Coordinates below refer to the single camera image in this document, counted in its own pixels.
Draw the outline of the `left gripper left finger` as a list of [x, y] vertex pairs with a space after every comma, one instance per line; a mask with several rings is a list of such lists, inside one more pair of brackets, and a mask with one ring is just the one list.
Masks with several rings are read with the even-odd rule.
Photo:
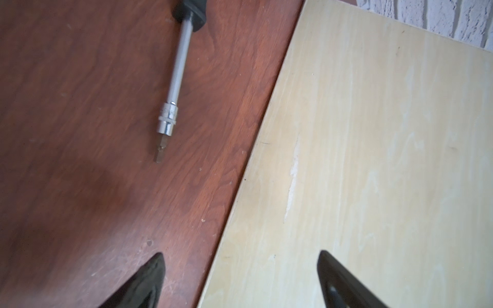
[[155, 308], [163, 289], [166, 265], [161, 252], [154, 254], [100, 308]]

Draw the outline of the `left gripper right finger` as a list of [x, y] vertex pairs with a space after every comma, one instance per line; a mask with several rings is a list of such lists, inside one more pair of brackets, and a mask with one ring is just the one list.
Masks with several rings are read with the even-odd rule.
[[318, 256], [317, 273], [326, 307], [387, 307], [326, 250]]

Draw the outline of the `light plywood board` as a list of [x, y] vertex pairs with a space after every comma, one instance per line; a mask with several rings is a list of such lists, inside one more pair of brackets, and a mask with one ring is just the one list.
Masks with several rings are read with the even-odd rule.
[[390, 307], [492, 306], [492, 53], [307, 1], [200, 307], [322, 307], [330, 252]]

